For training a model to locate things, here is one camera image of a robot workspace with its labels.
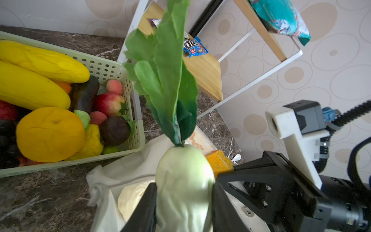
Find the white grocery bag yellow handles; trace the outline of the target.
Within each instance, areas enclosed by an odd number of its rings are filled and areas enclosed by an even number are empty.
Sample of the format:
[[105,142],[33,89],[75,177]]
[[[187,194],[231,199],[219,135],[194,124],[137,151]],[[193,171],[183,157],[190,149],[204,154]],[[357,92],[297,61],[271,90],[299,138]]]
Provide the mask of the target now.
[[[186,144],[199,147],[205,156],[217,151],[215,145],[198,127]],[[126,220],[117,205],[122,189],[129,185],[154,181],[157,165],[172,145],[166,135],[161,135],[146,143],[143,150],[104,167],[98,165],[87,174],[90,193],[88,206],[97,206],[90,232],[119,232],[124,228]],[[248,232],[269,232],[267,224],[254,212],[229,193],[227,196]]]

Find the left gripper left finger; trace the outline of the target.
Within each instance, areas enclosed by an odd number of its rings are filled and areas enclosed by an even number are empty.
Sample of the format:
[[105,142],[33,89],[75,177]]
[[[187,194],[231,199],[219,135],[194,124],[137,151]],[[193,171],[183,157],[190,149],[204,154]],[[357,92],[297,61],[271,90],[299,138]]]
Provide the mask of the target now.
[[156,231],[156,183],[150,183],[135,208],[129,221],[121,232],[155,232]]

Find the white radish with leaves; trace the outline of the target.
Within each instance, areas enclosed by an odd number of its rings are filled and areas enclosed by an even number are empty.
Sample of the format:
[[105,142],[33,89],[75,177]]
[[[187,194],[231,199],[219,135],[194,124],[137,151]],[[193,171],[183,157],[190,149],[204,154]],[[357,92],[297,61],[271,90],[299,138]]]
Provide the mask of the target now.
[[156,220],[159,232],[210,232],[213,170],[186,140],[196,127],[198,85],[183,60],[189,1],[168,1],[157,30],[132,31],[126,39],[125,69],[137,94],[173,146],[160,159]]

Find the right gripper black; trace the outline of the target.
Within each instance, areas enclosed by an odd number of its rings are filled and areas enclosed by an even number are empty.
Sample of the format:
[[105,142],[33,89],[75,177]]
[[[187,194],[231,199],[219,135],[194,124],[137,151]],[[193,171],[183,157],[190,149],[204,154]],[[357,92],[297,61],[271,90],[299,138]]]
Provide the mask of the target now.
[[316,187],[287,158],[265,151],[216,178],[272,232],[368,232],[371,200],[345,179],[320,176]]

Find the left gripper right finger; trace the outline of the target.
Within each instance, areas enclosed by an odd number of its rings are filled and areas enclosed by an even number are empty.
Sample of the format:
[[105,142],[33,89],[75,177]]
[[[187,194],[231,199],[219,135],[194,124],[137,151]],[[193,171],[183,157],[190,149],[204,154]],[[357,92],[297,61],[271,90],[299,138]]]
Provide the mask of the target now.
[[212,190],[212,225],[213,232],[249,232],[218,182]]

